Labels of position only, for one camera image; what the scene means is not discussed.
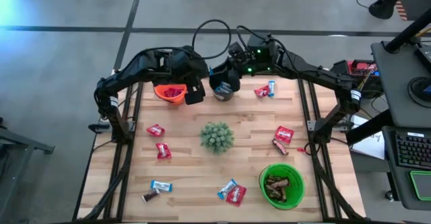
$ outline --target orange bowl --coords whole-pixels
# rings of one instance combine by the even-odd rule
[[[166,97],[164,92],[168,89],[182,89],[183,92],[175,97]],[[184,102],[185,94],[187,92],[187,86],[185,84],[180,85],[157,85],[154,87],[154,93],[162,100],[166,100],[174,105],[180,105]]]

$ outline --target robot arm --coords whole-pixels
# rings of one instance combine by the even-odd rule
[[[333,89],[339,104],[328,117],[316,123],[314,130],[315,139],[326,143],[329,142],[332,127],[346,114],[359,110],[360,92],[355,90],[356,84],[349,76],[342,75],[336,69],[327,71],[322,66],[308,64],[302,57],[288,51],[271,34],[252,33],[247,44],[241,37],[240,40],[244,49],[235,42],[229,47],[230,57],[213,69],[215,73],[209,77],[212,88],[224,81],[232,86],[232,91],[238,91],[243,75],[275,73],[287,79],[304,79]],[[139,81],[151,81],[154,85],[183,83],[187,85],[186,103],[195,104],[203,101],[205,90],[201,79],[207,76],[206,62],[191,46],[150,48],[133,57],[122,71],[106,79],[102,78],[98,82],[94,98],[99,113],[109,119],[112,126],[112,141],[117,142],[130,137],[129,125],[118,111],[118,91]]]
[[[187,104],[203,101],[205,91],[201,79],[208,75],[207,64],[190,46],[169,49],[172,52],[158,48],[143,50],[122,71],[99,80],[94,99],[100,115],[112,126],[112,142],[126,141],[130,137],[129,125],[118,109],[118,92],[134,83],[183,83],[187,85]]]

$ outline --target computer keyboard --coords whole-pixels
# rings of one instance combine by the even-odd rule
[[[398,164],[431,170],[431,135],[397,131]]]

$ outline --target succulent plant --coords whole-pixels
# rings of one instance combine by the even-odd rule
[[[225,122],[209,122],[201,130],[201,146],[219,155],[234,145],[233,132]]]

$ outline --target wooden table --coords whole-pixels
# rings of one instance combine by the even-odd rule
[[[257,99],[253,90],[270,79],[276,82],[275,97]],[[311,158],[296,150],[307,143],[298,82],[274,76],[245,77],[241,80],[241,90],[229,102],[217,101],[207,80],[203,84],[207,97],[204,102],[191,106],[171,106],[154,95],[152,84],[144,85],[123,221],[321,221]],[[331,90],[319,86],[316,92],[321,114],[326,116],[336,104],[335,96]],[[209,121],[227,122],[234,131],[234,147],[221,156],[200,146],[199,132]],[[146,132],[155,123],[166,129],[164,137],[150,137]],[[271,144],[280,125],[295,131],[287,157],[281,156]],[[334,137],[343,139],[341,134]],[[96,146],[109,138],[109,134],[98,135]],[[156,143],[168,144],[171,160],[156,159]],[[78,218],[87,215],[106,190],[114,148],[114,144],[109,144],[94,152]],[[356,212],[365,215],[347,145],[332,141],[328,148],[337,187]],[[294,166],[306,185],[304,199],[289,211],[273,208],[259,188],[261,171],[278,162]],[[217,192],[231,178],[247,187],[240,207],[217,197]],[[141,195],[150,189],[152,180],[173,183],[173,191],[144,203]],[[325,196],[331,209],[327,190]],[[117,209],[116,203],[114,200],[112,215]]]

